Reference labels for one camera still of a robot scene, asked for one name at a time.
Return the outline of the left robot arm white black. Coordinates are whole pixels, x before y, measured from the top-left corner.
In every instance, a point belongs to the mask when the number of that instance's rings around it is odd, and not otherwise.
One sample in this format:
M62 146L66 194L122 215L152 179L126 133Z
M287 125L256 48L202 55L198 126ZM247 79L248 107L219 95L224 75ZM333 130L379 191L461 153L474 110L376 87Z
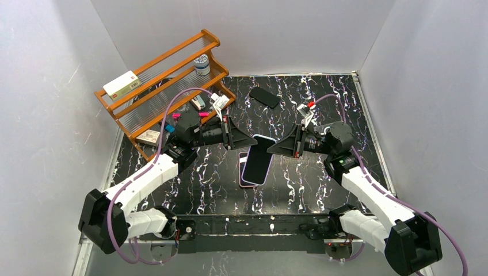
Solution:
M175 239L178 218L171 210L134 209L154 190L188 168L197 158L197 147L221 144L227 150L237 150L257 143L229 116L202 124L198 113L184 112L154 160L118 185L87 194L78 229L105 254L119 250L128 239L149 233Z

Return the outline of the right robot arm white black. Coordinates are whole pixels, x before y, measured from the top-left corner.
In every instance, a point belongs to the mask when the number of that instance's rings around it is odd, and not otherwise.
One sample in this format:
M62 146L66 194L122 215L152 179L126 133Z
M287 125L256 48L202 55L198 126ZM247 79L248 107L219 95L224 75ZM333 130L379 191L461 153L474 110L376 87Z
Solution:
M351 205L330 211L329 228L360 237L384 253L398 275L411 275L442 260L439 230L429 214L395 202L363 167L353 150L350 126L342 121L328 125L324 133L296 124L290 134L268 148L267 152L292 158L303 152L325 154L327 175L354 194L373 214L364 215Z

